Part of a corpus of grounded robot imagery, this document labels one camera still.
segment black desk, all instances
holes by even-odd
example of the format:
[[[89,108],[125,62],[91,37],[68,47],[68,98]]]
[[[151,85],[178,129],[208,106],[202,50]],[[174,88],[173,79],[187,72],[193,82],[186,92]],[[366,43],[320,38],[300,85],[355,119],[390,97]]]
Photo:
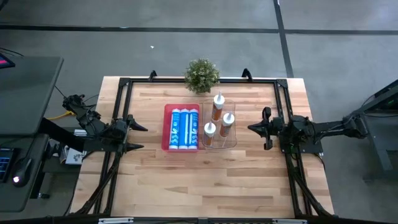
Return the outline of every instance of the black desk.
[[[6,183],[0,184],[0,212],[22,211],[37,186],[35,182],[42,182],[38,174],[41,177],[42,158],[49,136],[36,133],[63,63],[59,57],[10,59],[16,66],[0,69],[0,145],[25,136],[1,146],[19,148],[17,160],[29,152],[33,164],[25,186],[14,187],[11,175]]]

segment yellow cable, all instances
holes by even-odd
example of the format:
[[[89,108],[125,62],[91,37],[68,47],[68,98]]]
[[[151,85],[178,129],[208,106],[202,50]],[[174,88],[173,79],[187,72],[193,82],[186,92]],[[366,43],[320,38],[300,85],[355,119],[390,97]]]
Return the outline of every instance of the yellow cable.
[[[47,119],[49,119],[49,120],[60,119],[60,118],[63,118],[63,117],[69,116],[69,115],[75,116],[74,112],[66,111],[64,114],[62,114],[60,116],[56,116],[56,117],[53,117],[53,118],[47,118]]]

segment computer mouse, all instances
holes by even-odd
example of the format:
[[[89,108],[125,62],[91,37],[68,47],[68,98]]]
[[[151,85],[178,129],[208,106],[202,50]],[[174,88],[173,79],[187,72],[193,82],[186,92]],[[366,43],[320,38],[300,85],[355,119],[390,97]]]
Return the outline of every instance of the computer mouse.
[[[23,187],[30,179],[31,158],[19,159],[12,169],[12,184],[15,187]]]

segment clear acrylic holder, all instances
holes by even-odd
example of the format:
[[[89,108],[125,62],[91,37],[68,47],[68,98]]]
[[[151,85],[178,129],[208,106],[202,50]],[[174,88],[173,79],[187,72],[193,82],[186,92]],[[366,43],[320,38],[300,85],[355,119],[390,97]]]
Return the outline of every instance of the clear acrylic holder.
[[[201,131],[200,134],[202,136],[201,141],[203,146],[207,148],[212,148],[212,149],[226,149],[226,148],[231,148],[235,147],[237,144],[236,140],[236,131],[235,131],[235,122],[236,122],[236,116],[235,116],[235,102],[232,100],[225,100],[224,106],[223,106],[223,112],[221,113],[220,119],[218,121],[214,121],[211,118],[211,114],[213,112],[213,99],[206,100],[201,104],[201,114],[202,114],[202,119],[201,119]],[[226,137],[222,137],[220,135],[220,128],[221,124],[223,122],[223,116],[226,113],[231,112],[235,116],[235,122],[232,124],[231,129],[229,130],[229,134]],[[205,135],[204,127],[206,123],[212,122],[213,124],[216,125],[216,133],[213,136],[213,140],[211,142],[210,146],[207,146],[204,142],[203,136]]]

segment caulk tube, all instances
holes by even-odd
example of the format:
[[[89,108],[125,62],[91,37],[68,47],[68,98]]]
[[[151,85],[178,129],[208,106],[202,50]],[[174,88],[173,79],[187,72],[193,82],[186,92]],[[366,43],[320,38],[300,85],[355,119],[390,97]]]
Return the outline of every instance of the caulk tube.
[[[213,100],[213,111],[211,113],[211,118],[213,121],[218,121],[221,117],[221,112],[223,112],[223,106],[225,103],[225,98],[221,95],[221,91],[214,97]]]
[[[172,111],[172,122],[170,123],[170,141],[169,149],[178,149],[178,132],[180,130],[180,113],[179,109]]]
[[[231,130],[234,121],[235,117],[231,112],[224,114],[223,123],[221,124],[220,128],[220,136],[222,137],[228,136],[229,130]]]
[[[188,149],[189,110],[182,109],[180,114],[180,130],[178,136],[178,149]]]
[[[213,142],[214,133],[216,133],[216,125],[211,121],[205,124],[204,127],[205,134],[203,135],[203,142],[205,146],[211,146]]]
[[[198,149],[198,110],[189,111],[188,149]]]

